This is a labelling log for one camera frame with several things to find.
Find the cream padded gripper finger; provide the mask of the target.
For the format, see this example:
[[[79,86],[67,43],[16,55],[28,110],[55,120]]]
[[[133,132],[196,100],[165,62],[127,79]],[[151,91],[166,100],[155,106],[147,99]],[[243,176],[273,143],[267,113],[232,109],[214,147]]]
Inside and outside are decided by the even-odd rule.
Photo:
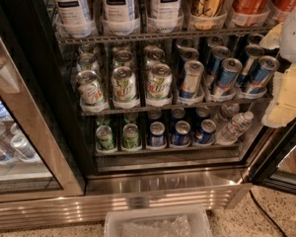
[[[296,63],[284,72],[275,72],[272,79],[273,100],[269,103],[262,124],[272,128],[286,126],[296,118]]]
[[[274,26],[259,42],[259,45],[265,49],[279,48],[280,34],[282,30],[282,23]]]

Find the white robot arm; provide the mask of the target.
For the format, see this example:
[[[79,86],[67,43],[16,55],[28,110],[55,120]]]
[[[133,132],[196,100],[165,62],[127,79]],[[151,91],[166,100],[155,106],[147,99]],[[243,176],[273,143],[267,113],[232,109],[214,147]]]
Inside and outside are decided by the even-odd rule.
[[[273,100],[262,118],[264,125],[279,128],[296,118],[296,7],[283,23],[266,34],[260,45],[266,49],[278,47],[280,56],[291,63],[283,73],[274,73]]]

